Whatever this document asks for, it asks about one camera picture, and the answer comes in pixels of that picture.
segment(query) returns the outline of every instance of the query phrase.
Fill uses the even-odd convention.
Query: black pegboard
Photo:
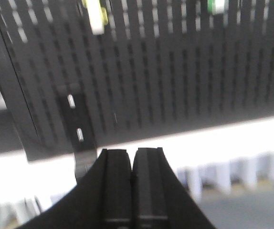
[[[94,36],[79,0],[0,0],[2,38],[43,148],[29,158],[72,151],[56,101],[73,84],[97,146],[274,115],[274,0],[228,2],[211,15],[207,0],[102,0],[109,24]]]

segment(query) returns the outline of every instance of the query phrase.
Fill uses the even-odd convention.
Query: black plastic part
[[[107,150],[103,150],[89,172],[63,199],[19,229],[99,229]]]
[[[172,229],[215,229],[173,173],[162,148],[157,149],[167,213]]]
[[[136,229],[215,229],[169,166],[162,148],[140,148],[133,167]]]
[[[169,229],[156,149],[140,148],[133,166],[134,228]]]
[[[59,86],[81,86],[97,146],[274,115],[274,1],[122,2],[101,1],[115,25],[95,36],[80,1],[0,0],[0,88],[29,160],[72,151]]]
[[[28,159],[45,157],[42,143],[33,123],[32,114],[18,81],[17,69],[13,66],[5,38],[0,28],[0,91],[16,124]]]
[[[84,94],[72,89],[70,94],[59,89],[58,104],[63,117],[66,134],[71,140],[75,152],[95,149],[95,140],[91,120],[85,103]],[[72,98],[74,106],[70,106],[68,96]]]
[[[129,229],[132,219],[131,164],[126,150],[108,150],[103,229]]]

